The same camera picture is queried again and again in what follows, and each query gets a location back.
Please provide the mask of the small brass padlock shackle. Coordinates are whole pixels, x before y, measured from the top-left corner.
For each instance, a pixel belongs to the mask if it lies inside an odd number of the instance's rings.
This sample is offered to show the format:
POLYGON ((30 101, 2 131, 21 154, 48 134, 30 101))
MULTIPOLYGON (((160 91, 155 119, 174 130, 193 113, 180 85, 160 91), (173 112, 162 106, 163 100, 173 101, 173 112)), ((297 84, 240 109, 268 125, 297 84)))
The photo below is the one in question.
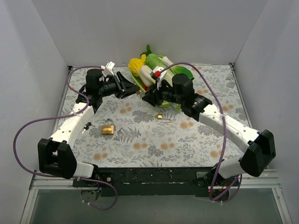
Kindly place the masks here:
POLYGON ((171 119, 164 117, 163 114, 158 114, 155 118, 161 120, 163 123, 171 123, 171 119))

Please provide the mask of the large brass padlock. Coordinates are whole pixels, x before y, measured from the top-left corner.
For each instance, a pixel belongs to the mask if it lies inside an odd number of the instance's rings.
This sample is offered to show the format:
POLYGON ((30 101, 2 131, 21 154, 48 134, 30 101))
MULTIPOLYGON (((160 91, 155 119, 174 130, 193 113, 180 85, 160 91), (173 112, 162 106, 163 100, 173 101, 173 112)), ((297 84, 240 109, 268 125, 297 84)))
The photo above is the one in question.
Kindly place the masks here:
POLYGON ((114 134, 114 121, 111 118, 104 120, 102 130, 102 135, 113 135, 114 134))

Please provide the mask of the black-headed key pair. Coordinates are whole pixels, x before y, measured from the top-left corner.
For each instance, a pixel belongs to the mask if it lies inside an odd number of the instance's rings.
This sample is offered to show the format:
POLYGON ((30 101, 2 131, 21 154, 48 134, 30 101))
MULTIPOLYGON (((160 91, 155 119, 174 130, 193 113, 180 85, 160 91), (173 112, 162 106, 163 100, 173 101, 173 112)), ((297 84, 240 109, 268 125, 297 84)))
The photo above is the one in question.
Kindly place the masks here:
POLYGON ((82 129, 82 134, 87 131, 88 129, 90 129, 91 127, 95 127, 95 125, 93 125, 91 122, 88 122, 87 124, 85 124, 85 126, 82 129))

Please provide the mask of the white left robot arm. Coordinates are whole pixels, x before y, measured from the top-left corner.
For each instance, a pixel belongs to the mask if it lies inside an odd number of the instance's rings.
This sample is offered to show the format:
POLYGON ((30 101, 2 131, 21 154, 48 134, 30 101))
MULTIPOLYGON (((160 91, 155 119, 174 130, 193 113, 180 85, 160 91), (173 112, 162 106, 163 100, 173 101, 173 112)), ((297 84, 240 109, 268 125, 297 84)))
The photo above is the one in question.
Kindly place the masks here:
POLYGON ((99 174, 93 171, 95 165, 77 161, 72 151, 73 145, 99 109, 104 97, 115 95, 123 99, 135 94, 139 89, 120 72, 104 76, 100 69, 89 69, 85 85, 79 90, 70 117, 66 118, 48 139, 41 139, 38 143, 40 171, 65 179, 83 177, 88 186, 96 186, 100 178, 99 174))

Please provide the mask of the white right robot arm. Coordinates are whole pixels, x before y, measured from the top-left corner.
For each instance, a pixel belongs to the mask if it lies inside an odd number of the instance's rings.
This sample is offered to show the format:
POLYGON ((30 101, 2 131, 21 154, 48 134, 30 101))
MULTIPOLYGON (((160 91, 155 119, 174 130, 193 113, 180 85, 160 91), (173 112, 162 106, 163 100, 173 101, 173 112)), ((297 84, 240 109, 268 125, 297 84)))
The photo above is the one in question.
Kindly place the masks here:
POLYGON ((230 177, 245 173, 259 177, 276 156, 272 132, 260 132, 221 114, 211 100, 195 92, 192 80, 185 74, 175 75, 172 85, 163 80, 160 87, 152 86, 142 99, 152 106, 160 106, 163 102, 180 105, 186 116, 213 128, 243 152, 242 155, 225 159, 220 168, 211 174, 216 185, 220 186, 230 177))

